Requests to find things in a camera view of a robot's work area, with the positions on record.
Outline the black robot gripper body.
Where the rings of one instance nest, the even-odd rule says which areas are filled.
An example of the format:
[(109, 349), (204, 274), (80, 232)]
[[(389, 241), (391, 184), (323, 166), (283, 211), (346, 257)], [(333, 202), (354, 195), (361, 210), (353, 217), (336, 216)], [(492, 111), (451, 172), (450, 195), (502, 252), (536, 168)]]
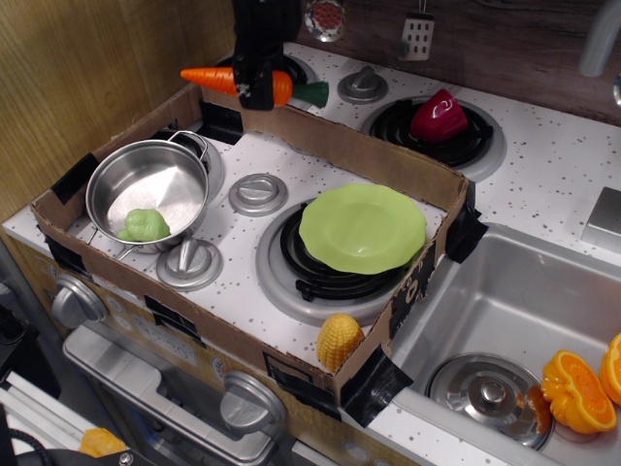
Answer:
[(294, 42), (302, 23), (300, 1), (235, 0), (233, 67), (242, 72), (284, 70), (283, 46)]

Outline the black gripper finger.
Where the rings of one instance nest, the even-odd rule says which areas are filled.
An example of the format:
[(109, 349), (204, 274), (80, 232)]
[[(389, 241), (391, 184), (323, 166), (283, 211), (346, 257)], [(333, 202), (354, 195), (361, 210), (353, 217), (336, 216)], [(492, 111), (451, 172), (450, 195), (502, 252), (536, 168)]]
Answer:
[(232, 68), (238, 97), (249, 99), (252, 96), (254, 65), (248, 61), (234, 60)]
[(249, 99), (240, 99), (240, 102), (248, 110), (270, 111), (275, 106), (273, 64), (261, 60), (250, 63), (254, 65), (252, 96)]

